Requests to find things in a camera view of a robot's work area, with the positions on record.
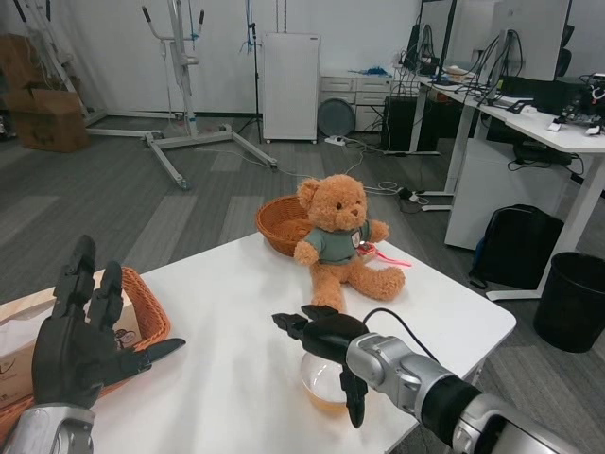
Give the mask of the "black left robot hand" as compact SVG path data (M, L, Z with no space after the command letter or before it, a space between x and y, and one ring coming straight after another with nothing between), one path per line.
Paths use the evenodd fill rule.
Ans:
M142 350L120 349L114 326L122 309L122 269L110 261L95 287L94 240L78 239L53 295L52 313L40 328L32 359L33 396L38 405L89 409L103 388L139 375L182 348L180 338Z

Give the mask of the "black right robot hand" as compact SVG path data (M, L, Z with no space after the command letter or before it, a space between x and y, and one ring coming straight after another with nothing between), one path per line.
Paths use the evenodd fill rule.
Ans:
M275 313L271 318L291 339L300 341L305 352L341 366L340 388L346 395L351 423L360 428L365 418L368 385L352 372L346 355L349 345L369 330L360 320L330 306L306 305L301 310L304 316Z

